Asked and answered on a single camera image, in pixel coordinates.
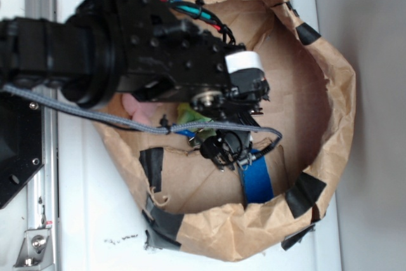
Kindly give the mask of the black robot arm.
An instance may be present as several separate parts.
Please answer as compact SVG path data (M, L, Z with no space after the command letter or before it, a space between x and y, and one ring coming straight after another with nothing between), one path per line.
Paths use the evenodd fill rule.
M84 109L114 93L140 102L189 103L215 135L201 154L219 168L245 166L273 150L252 151L251 113L270 87L259 56L236 44L202 0L84 0L65 23L1 22L1 87L58 88Z

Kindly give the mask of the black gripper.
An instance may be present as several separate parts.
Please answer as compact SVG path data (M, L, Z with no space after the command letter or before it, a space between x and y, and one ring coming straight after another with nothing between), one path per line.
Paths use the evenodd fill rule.
M200 3L117 0L126 68L118 91L142 102L188 102L227 128L205 139L200 154L218 169L249 157L251 115L270 87L259 56L236 44L231 30Z

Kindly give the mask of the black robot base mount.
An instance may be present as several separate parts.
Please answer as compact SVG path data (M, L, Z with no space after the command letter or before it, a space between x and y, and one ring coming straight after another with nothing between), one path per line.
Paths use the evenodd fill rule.
M43 166L43 114L32 102L1 93L1 208Z

